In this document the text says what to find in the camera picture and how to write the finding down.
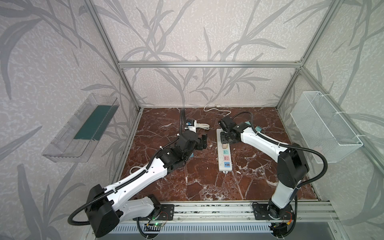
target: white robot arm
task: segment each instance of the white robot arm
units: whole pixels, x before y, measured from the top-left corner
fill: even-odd
[[[255,132],[248,123],[236,124],[229,116],[222,118],[219,124],[224,130],[220,135],[223,144],[243,142],[259,149],[277,162],[279,181],[270,199],[268,214],[273,219],[279,219],[285,207],[296,195],[297,185],[309,171],[303,152],[284,147],[287,143],[277,141],[261,132]]]
[[[102,237],[112,231],[119,222],[138,217],[152,219],[158,216],[161,204],[154,196],[130,199],[152,182],[184,166],[194,150],[207,148],[207,136],[199,138],[195,132],[196,122],[194,123],[174,141],[174,147],[159,149],[143,168],[105,188],[99,184],[91,188],[87,203],[68,217],[68,223],[90,224],[95,236]],[[300,182],[309,171],[305,156],[299,150],[303,148],[297,145],[298,148],[295,149],[295,144],[288,146],[270,138],[246,122],[236,124],[229,116],[221,119],[219,124],[224,130],[220,135],[223,144],[243,142],[259,149],[277,162],[279,182],[268,203],[267,215],[272,219],[280,219],[286,208],[290,207],[289,202],[296,195],[300,185],[304,184]],[[85,210],[89,221],[74,221],[73,217],[82,210]]]
[[[68,217],[68,223],[90,224],[95,236],[102,237],[112,231],[119,222],[137,217],[158,216],[161,204],[153,195],[137,200],[130,199],[152,182],[184,166],[194,150],[207,148],[207,136],[198,137],[190,130],[181,133],[174,142],[174,147],[159,149],[147,165],[128,177],[105,188],[100,184],[91,188],[87,203]],[[73,217],[82,210],[85,210],[89,221],[74,221]]]

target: metal basket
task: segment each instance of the metal basket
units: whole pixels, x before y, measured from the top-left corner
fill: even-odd
[[[319,91],[303,92],[291,112],[308,147],[328,162],[338,162],[362,142],[327,98]],[[317,155],[317,163],[323,163]]]

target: wallpaper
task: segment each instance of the wallpaper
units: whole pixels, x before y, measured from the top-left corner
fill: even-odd
[[[384,1],[347,1],[306,63],[307,69],[383,152],[382,111]],[[293,141],[305,144],[290,113],[303,91],[313,91],[299,77],[279,114]],[[310,176],[322,165],[312,156]],[[330,200],[351,240],[378,240],[384,235],[384,178],[360,150],[329,164],[313,183],[322,200]]]
[[[274,107],[293,72],[293,68],[142,68],[126,70],[125,75],[142,106]]]
[[[137,112],[82,1],[4,0],[0,21],[0,239],[78,239],[66,219],[111,181]],[[89,161],[43,157],[90,93],[120,107]]]
[[[331,0],[94,3],[119,61],[298,61]],[[275,106],[292,72],[125,69],[136,99],[155,107]]]
[[[279,109],[279,115],[292,142],[306,146],[290,113],[303,91],[314,91],[303,77],[299,77]],[[320,173],[311,154],[309,176]],[[312,183],[317,196],[331,201],[350,240],[379,240],[384,234],[384,178],[360,150],[343,160],[328,165],[327,173]]]
[[[384,154],[384,1],[347,1],[306,64]]]
[[[123,61],[300,60],[330,0],[95,0]]]

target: brown marble surface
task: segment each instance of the brown marble surface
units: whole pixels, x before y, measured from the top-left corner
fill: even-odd
[[[230,116],[241,111],[254,114],[253,123],[262,127],[262,132],[279,141],[290,142],[275,108],[225,108]],[[210,130],[197,129],[198,135],[208,135],[208,148],[194,151],[187,164],[162,179],[153,182],[134,198],[154,194],[159,201],[193,200],[268,200],[276,184],[277,163],[256,148],[244,144],[231,144],[233,171],[219,172],[217,162],[217,123],[226,113],[203,108],[187,108],[187,119],[208,123]],[[249,121],[248,114],[235,118],[236,123]],[[174,139],[179,131],[179,109],[146,108],[140,119],[122,177],[129,175],[133,166],[144,166],[159,146]],[[316,199],[312,187],[307,184],[298,192],[299,199]]]

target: clear plastic shelf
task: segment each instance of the clear plastic shelf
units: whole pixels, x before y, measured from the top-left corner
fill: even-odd
[[[87,162],[118,107],[116,97],[91,93],[42,155],[54,162]]]

